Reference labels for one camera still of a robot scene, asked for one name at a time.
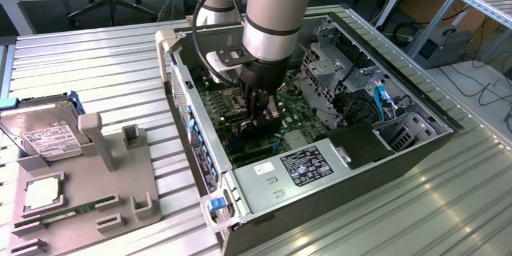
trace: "blue latch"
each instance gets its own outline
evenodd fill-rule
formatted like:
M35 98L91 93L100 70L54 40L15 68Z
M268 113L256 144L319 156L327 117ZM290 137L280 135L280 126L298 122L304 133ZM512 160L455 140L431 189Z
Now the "blue latch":
M226 208L226 200L224 200L224 197L222 198L215 198L212 200L210 200L208 202L208 211L210 212L215 212L220 209Z
M0 110L16 108L19 99L16 97L0 99Z
M195 119L191 119L191 121L190 121L190 131L194 130L194 126L195 126Z

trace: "barcode sticker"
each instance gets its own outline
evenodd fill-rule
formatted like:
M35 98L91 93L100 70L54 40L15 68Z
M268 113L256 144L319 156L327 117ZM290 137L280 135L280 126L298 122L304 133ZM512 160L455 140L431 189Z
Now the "barcode sticker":
M79 140L67 125L24 132L22 136L43 157L80 150Z

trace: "white sticker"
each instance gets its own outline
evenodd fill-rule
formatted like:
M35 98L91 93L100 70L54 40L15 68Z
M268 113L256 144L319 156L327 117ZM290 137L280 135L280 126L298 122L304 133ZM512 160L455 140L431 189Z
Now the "white sticker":
M24 132L22 136L44 157L80 150L79 141L67 125Z
M262 175L274 170L272 162L263 163L262 165L255 166L256 174Z

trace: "motherboard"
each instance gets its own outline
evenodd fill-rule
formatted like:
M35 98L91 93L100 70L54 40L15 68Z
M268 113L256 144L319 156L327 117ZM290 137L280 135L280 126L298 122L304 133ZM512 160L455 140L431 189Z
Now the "motherboard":
M239 136L240 127L250 121L240 88L215 83L210 75L204 75L199 82L198 91L210 119L236 168L312 143L318 135L327 131L316 109L310 107L294 81L296 79L290 74L278 91L278 106L282 110L279 132L251 139Z

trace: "floor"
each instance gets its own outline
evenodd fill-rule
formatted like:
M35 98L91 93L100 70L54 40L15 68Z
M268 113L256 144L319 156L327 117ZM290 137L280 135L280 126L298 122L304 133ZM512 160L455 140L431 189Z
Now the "floor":
M163 4L167 0L142 0L143 6L155 12L159 12ZM334 4L347 4L350 7L362 15L367 20L371 20L378 16L380 12L380 8L375 9L378 0L360 0L358 4L354 3L355 0L311 0L310 6L322 6L322 5L334 5ZM91 11L84 16L79 17L80 27L75 28L70 25L70 21L67 18L67 13L82 9L90 3L87 0L70 0L70 11L66 10L66 6L63 1L31 1L23 2L23 8L27 11L27 15L31 18L31 22L34 24L34 28L38 33L52 33L62 31L72 31L76 29L94 29L110 27L110 9L108 7L103 7L95 11ZM196 0L183 0L184 9L175 10L174 19L182 19L186 15L191 15L194 12L194 8L196 5ZM118 12L115 13L116 25L134 25L140 23L147 23L151 21L151 17L132 11L124 7L118 8ZM170 9L166 9L166 15L162 18L162 21L170 20ZM402 11L396 11L394 17L390 21L387 29L384 31L386 35L391 35L396 24L407 21L414 21L414 19ZM10 18L0 7L0 37L16 35L15 27L10 22ZM494 39L496 39L500 35L502 31L498 31L494 35ZM492 45L492 41L488 41L480 49L480 55L487 48ZM490 62L490 65L496 68L498 71L503 71L503 68L512 67L512 57L510 53L503 53L512 47L512 37L504 41L499 49L491 55L488 60L494 60Z

